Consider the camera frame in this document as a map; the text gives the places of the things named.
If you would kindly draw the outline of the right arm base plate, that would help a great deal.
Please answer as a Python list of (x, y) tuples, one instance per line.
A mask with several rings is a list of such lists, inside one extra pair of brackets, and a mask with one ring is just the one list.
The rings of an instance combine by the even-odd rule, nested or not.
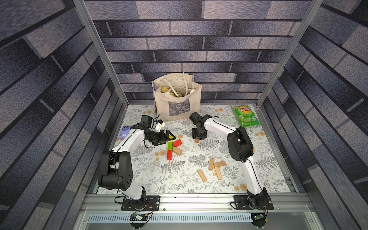
[(236, 210), (274, 210), (273, 202), (270, 196), (250, 197), (248, 195), (234, 195), (233, 203)]

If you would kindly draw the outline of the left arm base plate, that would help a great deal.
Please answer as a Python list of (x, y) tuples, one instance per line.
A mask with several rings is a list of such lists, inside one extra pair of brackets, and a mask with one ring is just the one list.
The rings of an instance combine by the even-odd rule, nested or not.
[(146, 200), (131, 200), (124, 199), (121, 210), (122, 211), (139, 211), (139, 210), (147, 210), (147, 211), (158, 211), (160, 207), (160, 199), (159, 195), (149, 195), (146, 197)]

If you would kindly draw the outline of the red block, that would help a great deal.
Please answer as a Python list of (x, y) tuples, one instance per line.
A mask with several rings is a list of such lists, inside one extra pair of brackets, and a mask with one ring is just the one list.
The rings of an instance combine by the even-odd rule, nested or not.
[(172, 151), (171, 150), (168, 150), (167, 151), (167, 160), (168, 161), (171, 161), (173, 159), (173, 157), (172, 157)]
[(177, 140), (172, 144), (174, 147), (178, 147), (180, 145), (182, 145), (182, 141), (181, 140)]

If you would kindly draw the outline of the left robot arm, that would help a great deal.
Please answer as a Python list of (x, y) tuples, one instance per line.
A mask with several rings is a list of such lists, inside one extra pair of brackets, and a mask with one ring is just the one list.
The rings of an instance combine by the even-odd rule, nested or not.
[(136, 202), (146, 202), (145, 188), (133, 180), (131, 154), (138, 145), (146, 141), (154, 147), (174, 141), (176, 136), (169, 130), (162, 130), (163, 122), (150, 116), (130, 127), (128, 136), (116, 147), (102, 153), (99, 162), (99, 187), (122, 191), (123, 195)]

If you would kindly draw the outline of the green block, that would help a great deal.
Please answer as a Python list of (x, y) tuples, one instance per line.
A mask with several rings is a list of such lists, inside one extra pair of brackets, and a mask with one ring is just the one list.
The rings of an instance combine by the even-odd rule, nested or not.
[(169, 141), (167, 145), (167, 150), (172, 151), (173, 150), (173, 141)]

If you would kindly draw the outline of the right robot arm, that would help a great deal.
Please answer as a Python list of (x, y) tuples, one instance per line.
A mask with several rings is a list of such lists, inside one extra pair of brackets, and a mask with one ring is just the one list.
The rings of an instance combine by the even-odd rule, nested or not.
[(253, 158), (253, 143), (244, 127), (230, 127), (215, 120), (210, 115), (201, 116), (194, 112), (189, 117), (194, 128), (192, 138), (204, 140), (208, 132), (213, 132), (227, 140), (230, 156), (239, 162), (247, 184), (249, 207), (253, 210), (268, 209), (269, 196), (259, 180)]

